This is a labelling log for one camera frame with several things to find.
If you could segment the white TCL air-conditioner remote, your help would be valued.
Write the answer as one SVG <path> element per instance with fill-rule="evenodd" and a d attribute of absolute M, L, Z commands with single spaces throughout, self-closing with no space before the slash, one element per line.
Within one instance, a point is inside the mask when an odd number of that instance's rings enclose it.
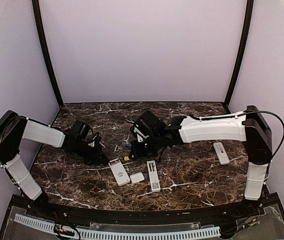
<path fill-rule="evenodd" d="M 126 185 L 128 183 L 131 182 L 131 179 L 128 175 L 128 173 L 126 172 L 122 162 L 120 164 L 117 164 L 117 165 L 114 165 L 114 166 L 110 166 L 110 163 L 112 162 L 121 162 L 118 158 L 117 159 L 114 159 L 114 160 L 111 160 L 108 165 L 111 169 L 111 172 L 115 178 L 115 181 L 117 183 L 118 186 L 123 186 L 123 185 Z"/>

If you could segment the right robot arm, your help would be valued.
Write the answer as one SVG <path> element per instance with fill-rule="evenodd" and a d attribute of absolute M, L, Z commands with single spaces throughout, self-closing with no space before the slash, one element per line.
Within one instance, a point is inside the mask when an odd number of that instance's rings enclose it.
<path fill-rule="evenodd" d="M 126 160 L 160 158 L 159 150 L 199 141 L 232 140 L 245 143 L 248 172 L 245 200 L 237 213 L 248 217 L 257 208 L 270 164 L 277 153 L 273 150 L 272 130 L 254 105 L 236 113 L 217 116 L 178 115 L 168 123 L 147 110 L 133 122 L 130 131 L 136 138 L 130 143 Z"/>

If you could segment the white square battery cover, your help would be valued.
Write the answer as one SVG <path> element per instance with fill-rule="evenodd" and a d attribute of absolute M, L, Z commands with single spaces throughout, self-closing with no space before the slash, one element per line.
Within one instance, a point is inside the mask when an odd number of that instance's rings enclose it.
<path fill-rule="evenodd" d="M 132 184 L 139 183 L 139 182 L 145 180 L 145 177 L 144 177 L 142 172 L 134 173 L 134 174 L 130 175 L 129 177 L 130 177 Z"/>

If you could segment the yellow handled screwdriver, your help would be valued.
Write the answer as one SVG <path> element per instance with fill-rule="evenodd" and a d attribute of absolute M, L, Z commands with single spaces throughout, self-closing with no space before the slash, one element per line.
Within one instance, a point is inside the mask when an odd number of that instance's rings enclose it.
<path fill-rule="evenodd" d="M 130 161 L 131 159 L 130 159 L 128 156 L 125 156 L 125 157 L 123 158 L 123 160 L 124 160 L 125 162 L 128 162 L 128 161 Z"/>

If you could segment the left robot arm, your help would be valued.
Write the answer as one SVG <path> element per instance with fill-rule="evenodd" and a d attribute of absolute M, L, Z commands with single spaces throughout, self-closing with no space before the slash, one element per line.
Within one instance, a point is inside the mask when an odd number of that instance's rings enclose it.
<path fill-rule="evenodd" d="M 88 133 L 92 133 L 89 141 L 86 140 Z M 0 118 L 0 167 L 5 169 L 24 195 L 35 201 L 33 210 L 40 217 L 49 218 L 53 208 L 44 200 L 47 195 L 21 159 L 21 141 L 37 142 L 74 153 L 83 158 L 86 165 L 106 165 L 109 159 L 102 150 L 101 139 L 99 132 L 93 132 L 88 124 L 80 120 L 76 120 L 66 131 L 61 131 L 8 110 Z"/>

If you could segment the slim white remote control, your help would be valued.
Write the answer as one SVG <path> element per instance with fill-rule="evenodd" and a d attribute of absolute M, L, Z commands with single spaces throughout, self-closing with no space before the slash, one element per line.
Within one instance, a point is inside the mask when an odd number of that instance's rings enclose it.
<path fill-rule="evenodd" d="M 146 164 L 147 164 L 147 169 L 148 169 L 151 192 L 157 193 L 161 190 L 161 187 L 160 187 L 160 181 L 159 181 L 156 162 L 154 160 L 148 160 Z"/>

